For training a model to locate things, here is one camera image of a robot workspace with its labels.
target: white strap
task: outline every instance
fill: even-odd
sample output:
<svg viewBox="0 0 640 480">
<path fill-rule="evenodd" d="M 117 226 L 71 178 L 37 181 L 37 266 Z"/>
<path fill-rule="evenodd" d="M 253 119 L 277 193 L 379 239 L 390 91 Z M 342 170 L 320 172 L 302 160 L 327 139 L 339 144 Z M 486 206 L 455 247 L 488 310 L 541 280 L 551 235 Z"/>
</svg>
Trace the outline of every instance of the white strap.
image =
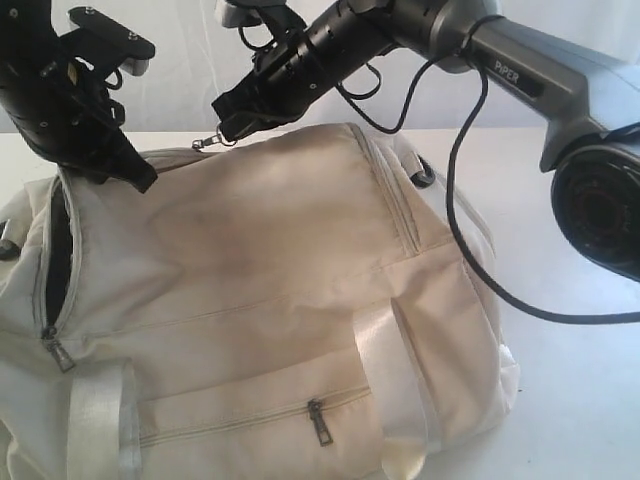
<svg viewBox="0 0 640 480">
<path fill-rule="evenodd" d="M 382 468 L 391 480 L 414 480 L 427 454 L 440 450 L 441 436 L 405 320 L 389 301 L 359 312 L 353 328 L 381 419 Z"/>
<path fill-rule="evenodd" d="M 140 472 L 138 411 L 131 363 L 78 366 L 71 387 L 68 480 L 136 480 Z"/>
</svg>

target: metal zipper pull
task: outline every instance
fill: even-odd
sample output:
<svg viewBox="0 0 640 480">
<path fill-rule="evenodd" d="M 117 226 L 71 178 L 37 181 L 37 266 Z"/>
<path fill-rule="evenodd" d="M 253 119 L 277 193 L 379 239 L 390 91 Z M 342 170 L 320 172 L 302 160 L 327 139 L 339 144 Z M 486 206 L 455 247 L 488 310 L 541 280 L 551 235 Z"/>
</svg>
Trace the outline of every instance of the metal zipper pull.
<svg viewBox="0 0 640 480">
<path fill-rule="evenodd" d="M 316 435 L 318 435 L 320 446 L 326 447 L 333 443 L 333 438 L 331 437 L 329 428 L 327 427 L 327 424 L 324 421 L 324 417 L 322 416 L 322 407 L 323 403 L 320 400 L 311 400 L 307 404 L 307 409 L 309 410 L 309 418 L 311 418 L 313 426 L 316 429 Z"/>
<path fill-rule="evenodd" d="M 76 366 L 76 362 L 71 358 L 69 352 L 64 349 L 60 340 L 56 338 L 57 334 L 58 330 L 55 327 L 45 328 L 42 332 L 42 344 L 56 361 L 60 371 L 67 373 Z"/>
</svg>

